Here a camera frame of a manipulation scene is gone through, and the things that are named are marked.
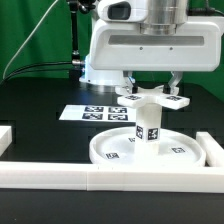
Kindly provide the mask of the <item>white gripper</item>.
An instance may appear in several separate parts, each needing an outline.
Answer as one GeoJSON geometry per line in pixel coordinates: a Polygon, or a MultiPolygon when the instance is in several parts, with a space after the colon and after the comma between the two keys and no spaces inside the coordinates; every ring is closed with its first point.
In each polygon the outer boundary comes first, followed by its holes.
{"type": "Polygon", "coordinates": [[[89,63],[99,70],[123,70],[130,94],[138,91],[131,71],[172,71],[163,92],[177,94],[182,72],[213,71],[219,66],[222,35],[221,17],[190,17],[173,35],[144,35],[138,23],[99,20],[92,33],[89,63]]]}

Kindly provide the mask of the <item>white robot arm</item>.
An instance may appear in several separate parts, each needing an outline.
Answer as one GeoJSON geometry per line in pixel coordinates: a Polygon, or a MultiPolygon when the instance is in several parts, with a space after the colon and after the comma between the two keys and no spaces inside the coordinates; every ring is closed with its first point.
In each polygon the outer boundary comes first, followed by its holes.
{"type": "Polygon", "coordinates": [[[220,64],[224,16],[189,0],[100,0],[80,82],[123,87],[135,71],[213,71],[220,64]]]}

